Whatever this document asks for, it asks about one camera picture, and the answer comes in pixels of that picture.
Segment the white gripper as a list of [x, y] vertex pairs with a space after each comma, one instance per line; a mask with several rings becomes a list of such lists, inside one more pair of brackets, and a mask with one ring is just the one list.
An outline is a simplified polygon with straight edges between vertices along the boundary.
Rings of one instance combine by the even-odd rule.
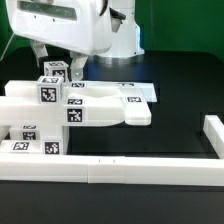
[[112, 46], [108, 0], [5, 0], [5, 3], [13, 32], [31, 40], [37, 66], [41, 58], [48, 56], [44, 43], [58, 46], [75, 51], [71, 53], [71, 78], [82, 79], [87, 55], [105, 53]]

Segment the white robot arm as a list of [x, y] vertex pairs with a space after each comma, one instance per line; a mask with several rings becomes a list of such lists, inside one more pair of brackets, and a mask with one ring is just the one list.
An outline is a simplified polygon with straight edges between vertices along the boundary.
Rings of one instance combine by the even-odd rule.
[[83, 78], [88, 58], [128, 63], [144, 54], [135, 0], [5, 0], [15, 35], [30, 40], [37, 59], [48, 45], [70, 52], [73, 81]]

